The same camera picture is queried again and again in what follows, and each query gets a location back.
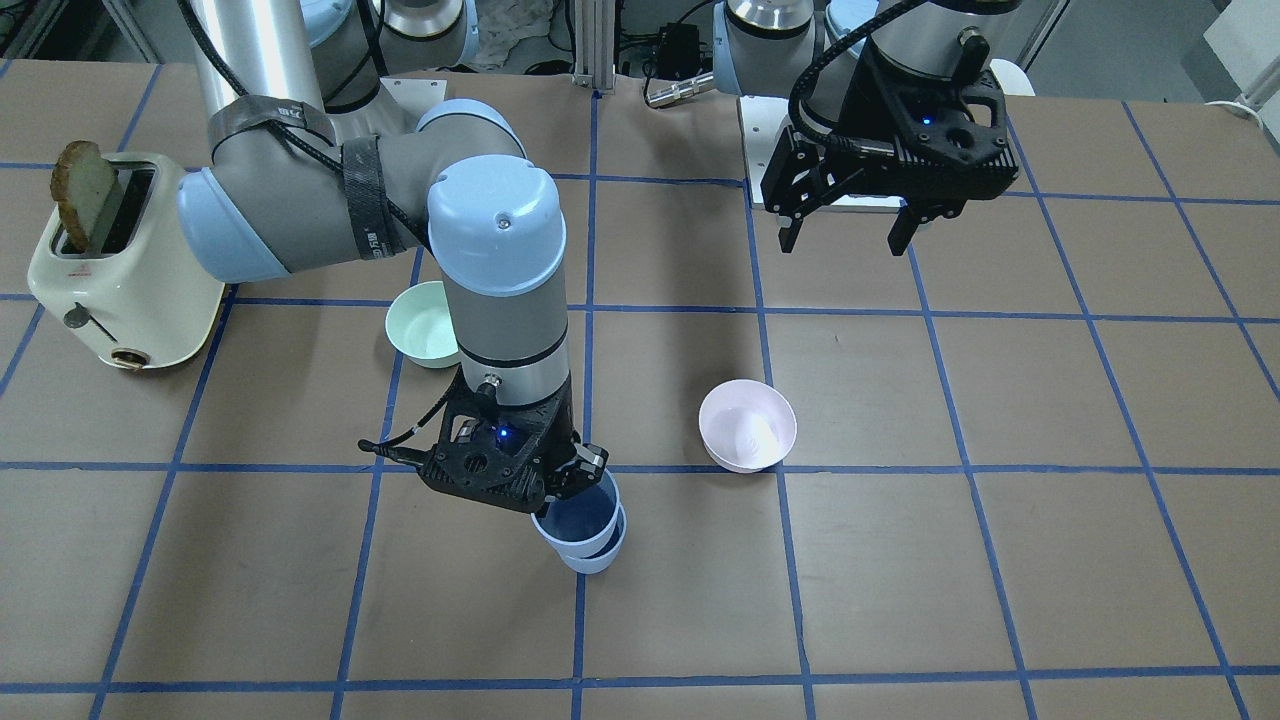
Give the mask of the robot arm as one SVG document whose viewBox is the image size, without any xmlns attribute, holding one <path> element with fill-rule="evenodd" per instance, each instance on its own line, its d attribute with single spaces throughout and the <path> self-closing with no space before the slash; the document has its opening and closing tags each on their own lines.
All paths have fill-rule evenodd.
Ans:
<svg viewBox="0 0 1280 720">
<path fill-rule="evenodd" d="M 804 220 L 847 196 L 897 197 L 887 242 L 1010 188 L 992 42 L 1015 1 L 719 1 L 716 87 L 777 97 L 786 114 L 760 190 L 791 252 Z"/>
<path fill-rule="evenodd" d="M 343 138 L 297 1 L 182 1 L 209 109 L 207 167 L 177 191 L 200 265 L 228 284 L 422 247 L 442 272 L 460 369 L 410 433 L 362 439 L 436 492 L 536 516 L 605 475 L 573 421 L 568 243 L 558 187 L 506 118 L 453 99 L 411 129 Z"/>
</svg>

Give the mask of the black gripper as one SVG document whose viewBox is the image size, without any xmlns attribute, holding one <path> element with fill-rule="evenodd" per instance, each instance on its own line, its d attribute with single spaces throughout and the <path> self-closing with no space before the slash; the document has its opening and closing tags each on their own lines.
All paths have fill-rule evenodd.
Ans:
<svg viewBox="0 0 1280 720">
<path fill-rule="evenodd" d="M 436 492 L 516 512 L 543 515 L 602 482 L 605 448 L 582 442 L 570 386 L 524 406 L 497 402 L 493 389 L 451 386 L 435 445 L 419 475 Z"/>
<path fill-rule="evenodd" d="M 961 40 L 957 50 L 941 78 L 927 78 L 867 45 L 831 123 L 806 99 L 788 101 L 762 179 L 782 254 L 795 250 L 804 217 L 840 196 L 867 195 L 902 200 L 887 245 L 904 255 L 923 225 L 996 199 L 1019 178 L 989 45 Z"/>
</svg>

